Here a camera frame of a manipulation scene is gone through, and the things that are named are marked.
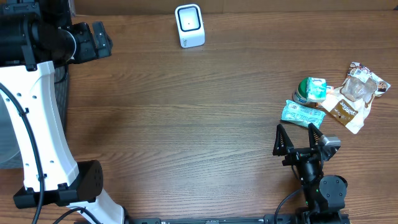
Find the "green package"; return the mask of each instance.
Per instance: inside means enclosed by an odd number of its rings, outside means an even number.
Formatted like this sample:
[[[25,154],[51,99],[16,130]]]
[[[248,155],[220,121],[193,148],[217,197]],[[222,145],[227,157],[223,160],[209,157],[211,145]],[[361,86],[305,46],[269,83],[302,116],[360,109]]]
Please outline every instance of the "green package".
[[[307,101],[321,103],[326,99],[326,80],[324,78],[312,78],[307,80]]]
[[[319,129],[325,115],[326,113],[323,111],[302,106],[291,100],[286,100],[286,106],[282,112],[281,120],[306,128],[308,128],[310,123],[313,123]]]

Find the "black mounting bracket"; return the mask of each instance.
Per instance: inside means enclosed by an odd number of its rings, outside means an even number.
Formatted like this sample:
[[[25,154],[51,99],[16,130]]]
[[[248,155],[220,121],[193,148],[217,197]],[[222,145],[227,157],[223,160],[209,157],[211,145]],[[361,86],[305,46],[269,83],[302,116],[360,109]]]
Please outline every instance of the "black mounting bracket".
[[[78,162],[79,174],[70,186],[59,184],[58,190],[44,192],[44,205],[56,203],[58,206],[67,206],[73,202],[95,201],[103,189],[103,173],[98,161]],[[39,202],[40,192],[32,188],[22,187],[15,195],[14,202],[17,208],[34,208]]]
[[[94,35],[87,23],[72,26],[70,32],[76,40],[76,53],[70,63],[85,63],[112,55],[113,42],[107,35],[102,22],[93,23]]]

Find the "gray fabric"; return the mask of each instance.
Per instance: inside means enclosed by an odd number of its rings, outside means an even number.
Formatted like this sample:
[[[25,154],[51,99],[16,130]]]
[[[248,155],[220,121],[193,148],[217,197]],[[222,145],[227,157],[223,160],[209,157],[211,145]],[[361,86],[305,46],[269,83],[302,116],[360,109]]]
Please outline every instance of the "gray fabric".
[[[63,77],[64,72],[65,69],[63,67],[55,69],[55,81],[60,80]],[[64,129],[67,117],[68,86],[69,75],[64,82],[55,84],[55,99],[57,101]],[[0,96],[0,169],[13,169],[20,167],[22,167],[22,157],[19,152],[14,128],[12,128],[4,100]]]

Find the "plastic packaging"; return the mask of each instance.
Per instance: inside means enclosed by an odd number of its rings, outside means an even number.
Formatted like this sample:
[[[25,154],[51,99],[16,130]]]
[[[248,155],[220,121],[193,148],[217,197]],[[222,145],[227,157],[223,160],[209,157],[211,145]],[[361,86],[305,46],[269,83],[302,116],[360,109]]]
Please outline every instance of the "plastic packaging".
[[[323,78],[308,78],[307,101],[320,103],[326,99],[326,80]]]
[[[381,96],[390,84],[379,78],[370,69],[353,62],[341,87],[327,94],[321,105],[352,133],[364,126],[371,112],[375,96]]]
[[[307,101],[307,78],[304,78],[297,89],[293,92],[293,100],[301,105],[309,105],[311,102]]]
[[[333,93],[334,90],[335,90],[335,87],[333,87],[333,86],[326,86],[326,94]],[[315,103],[315,107],[316,107],[316,108],[323,109],[323,106],[321,105],[321,103]]]
[[[286,100],[286,106],[282,112],[281,120],[288,121],[308,128],[313,123],[318,129],[322,124],[326,113],[313,108],[307,108],[291,100]]]

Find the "teal snack bar wrapper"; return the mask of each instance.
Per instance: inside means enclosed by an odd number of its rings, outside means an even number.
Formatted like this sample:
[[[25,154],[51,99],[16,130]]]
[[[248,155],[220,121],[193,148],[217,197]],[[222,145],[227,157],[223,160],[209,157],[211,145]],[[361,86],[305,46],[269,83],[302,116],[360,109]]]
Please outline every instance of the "teal snack bar wrapper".
[[[291,100],[286,100],[286,106],[282,112],[281,120],[306,128],[308,128],[310,123],[313,123],[319,129],[325,115],[326,113],[323,111],[302,106]]]

